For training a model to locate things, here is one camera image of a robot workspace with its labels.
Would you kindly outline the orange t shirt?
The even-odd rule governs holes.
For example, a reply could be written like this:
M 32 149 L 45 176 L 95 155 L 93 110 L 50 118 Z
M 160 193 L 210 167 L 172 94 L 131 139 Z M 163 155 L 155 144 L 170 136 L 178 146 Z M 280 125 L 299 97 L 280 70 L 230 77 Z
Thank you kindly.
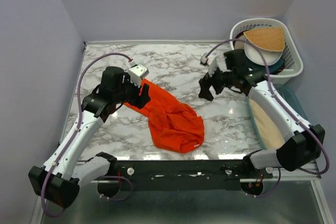
M 201 116 L 186 103 L 178 101 L 168 91 L 147 79 L 151 98 L 144 108 L 125 105 L 148 118 L 153 144 L 160 149 L 177 153 L 188 153 L 200 147 L 205 138 L 205 127 Z

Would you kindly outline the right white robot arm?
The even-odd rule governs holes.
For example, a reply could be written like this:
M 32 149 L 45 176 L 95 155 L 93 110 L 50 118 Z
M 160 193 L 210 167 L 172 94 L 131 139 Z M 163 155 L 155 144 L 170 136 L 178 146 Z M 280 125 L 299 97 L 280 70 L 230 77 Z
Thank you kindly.
M 204 54 L 200 63 L 208 67 L 208 72 L 199 80 L 201 87 L 199 97 L 213 100 L 210 88 L 220 94 L 224 88 L 237 88 L 238 93 L 257 103 L 275 123 L 285 143 L 279 148 L 261 150 L 244 157 L 242 173 L 249 178 L 259 174 L 267 167 L 284 168 L 287 171 L 301 169 L 303 165 L 325 156 L 325 173 L 330 161 L 323 147 L 325 130 L 319 124 L 312 125 L 299 115 L 276 91 L 270 78 L 262 70 L 249 70 L 247 64 L 237 51 L 225 53 L 226 71 L 220 70 L 217 60 L 208 61 Z

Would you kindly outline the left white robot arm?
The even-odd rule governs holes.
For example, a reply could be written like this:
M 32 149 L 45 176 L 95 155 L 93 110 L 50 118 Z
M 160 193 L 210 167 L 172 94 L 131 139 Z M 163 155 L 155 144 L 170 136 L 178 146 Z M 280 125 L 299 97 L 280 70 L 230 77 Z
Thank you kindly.
M 52 156 L 42 167 L 33 166 L 28 178 L 42 202 L 49 200 L 66 209 L 72 205 L 81 187 L 103 177 L 116 175 L 117 159 L 101 152 L 80 167 L 77 162 L 89 140 L 117 110 L 117 104 L 128 103 L 138 109 L 149 101 L 149 86 L 142 80 L 149 74 L 143 65 L 134 65 L 127 71 L 107 67 L 100 84 L 79 103 L 74 125 Z

